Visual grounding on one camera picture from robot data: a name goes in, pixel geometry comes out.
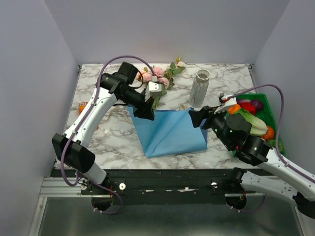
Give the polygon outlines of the blue wrapping paper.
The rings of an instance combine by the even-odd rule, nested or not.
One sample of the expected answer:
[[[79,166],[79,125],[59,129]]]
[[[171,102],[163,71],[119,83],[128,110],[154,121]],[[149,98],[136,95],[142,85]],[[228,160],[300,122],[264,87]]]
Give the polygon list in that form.
[[[128,107],[132,122],[147,158],[204,151],[208,132],[195,128],[189,111],[156,110],[155,120],[136,118]]]

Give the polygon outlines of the pink flower bouquet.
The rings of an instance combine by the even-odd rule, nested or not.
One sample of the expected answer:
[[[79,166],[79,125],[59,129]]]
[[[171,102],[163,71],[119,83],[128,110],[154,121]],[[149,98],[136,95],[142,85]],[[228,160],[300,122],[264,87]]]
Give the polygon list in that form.
[[[159,84],[161,86],[161,95],[154,98],[153,110],[156,110],[160,105],[160,100],[163,96],[167,95],[167,91],[171,86],[170,79],[168,79],[164,73],[165,71],[161,67],[152,67],[154,74],[148,67],[144,67],[142,71],[138,71],[135,78],[143,85],[148,85],[149,82]]]

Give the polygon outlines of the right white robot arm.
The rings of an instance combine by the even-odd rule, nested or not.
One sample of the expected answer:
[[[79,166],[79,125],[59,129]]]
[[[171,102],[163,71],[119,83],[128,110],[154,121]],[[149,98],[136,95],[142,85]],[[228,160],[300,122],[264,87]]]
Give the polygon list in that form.
[[[311,173],[288,163],[262,138],[250,135],[252,125],[241,114],[226,117],[206,106],[200,111],[190,110],[189,115],[195,128],[212,129],[227,150],[234,151],[239,160],[278,177],[274,180],[234,168],[226,181],[229,191],[245,190],[271,195],[297,207],[305,216],[315,217],[315,184],[310,181]]]

